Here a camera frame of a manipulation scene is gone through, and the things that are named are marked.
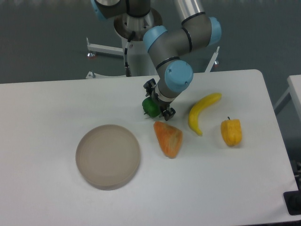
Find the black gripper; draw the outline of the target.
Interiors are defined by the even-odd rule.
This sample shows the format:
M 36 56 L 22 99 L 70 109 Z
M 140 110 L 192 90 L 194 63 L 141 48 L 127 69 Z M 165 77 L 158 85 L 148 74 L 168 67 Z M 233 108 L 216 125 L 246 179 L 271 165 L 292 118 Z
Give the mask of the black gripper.
M 151 97 L 152 101 L 158 106 L 162 116 L 165 121 L 170 120 L 175 115 L 176 111 L 174 108 L 170 108 L 170 104 L 173 102 L 173 98 L 168 98 L 161 94 L 158 88 L 156 87 L 156 82 L 154 79 L 148 80 L 143 87 L 146 91 L 146 97 Z

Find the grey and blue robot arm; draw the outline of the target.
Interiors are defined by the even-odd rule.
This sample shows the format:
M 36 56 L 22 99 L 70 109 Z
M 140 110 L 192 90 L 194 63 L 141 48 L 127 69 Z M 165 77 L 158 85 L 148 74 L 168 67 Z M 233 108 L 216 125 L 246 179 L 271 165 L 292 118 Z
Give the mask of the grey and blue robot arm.
M 91 5 L 100 20 L 114 18 L 115 31 L 124 40 L 121 52 L 127 77 L 134 75 L 130 48 L 143 44 L 134 54 L 142 53 L 148 60 L 138 60 L 139 66 L 153 65 L 159 75 L 159 81 L 144 84 L 146 95 L 154 102 L 159 116 L 171 119 L 175 110 L 170 104 L 193 78 L 192 67 L 180 57 L 217 43 L 222 36 L 219 21 L 206 15 L 199 0 L 174 2 L 182 25 L 175 31 L 163 26 L 149 0 L 93 0 Z

